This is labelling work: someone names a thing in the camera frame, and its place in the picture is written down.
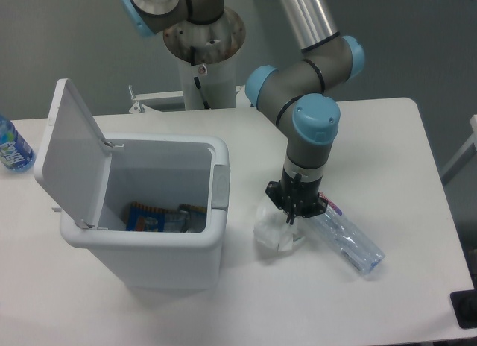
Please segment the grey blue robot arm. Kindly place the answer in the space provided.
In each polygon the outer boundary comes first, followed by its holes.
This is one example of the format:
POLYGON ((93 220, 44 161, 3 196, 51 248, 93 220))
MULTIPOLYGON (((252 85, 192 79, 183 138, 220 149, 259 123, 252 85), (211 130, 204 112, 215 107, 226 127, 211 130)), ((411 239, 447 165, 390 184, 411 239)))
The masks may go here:
MULTIPOLYGON (((245 94, 287 138, 282 177, 265 190, 292 224, 326 211, 319 195, 323 169, 338 133, 340 110, 327 97, 331 88, 364 68, 362 46, 338 30, 325 0, 280 0, 302 59, 279 70, 260 66, 245 94)), ((233 107, 235 57, 245 38, 240 16, 224 0, 121 0, 144 37, 161 34, 180 67, 188 110, 233 107)))

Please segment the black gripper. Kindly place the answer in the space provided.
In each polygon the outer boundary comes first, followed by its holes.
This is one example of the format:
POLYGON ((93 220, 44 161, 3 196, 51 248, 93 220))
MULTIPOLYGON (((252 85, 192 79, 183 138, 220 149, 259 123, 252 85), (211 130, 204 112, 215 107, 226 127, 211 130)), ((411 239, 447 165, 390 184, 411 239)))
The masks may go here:
POLYGON ((280 181, 270 181, 266 195, 286 214, 286 224, 294 225, 296 217, 311 218, 325 213, 328 203, 319 196, 321 178, 308 182, 302 174, 292 177, 283 169, 280 181))

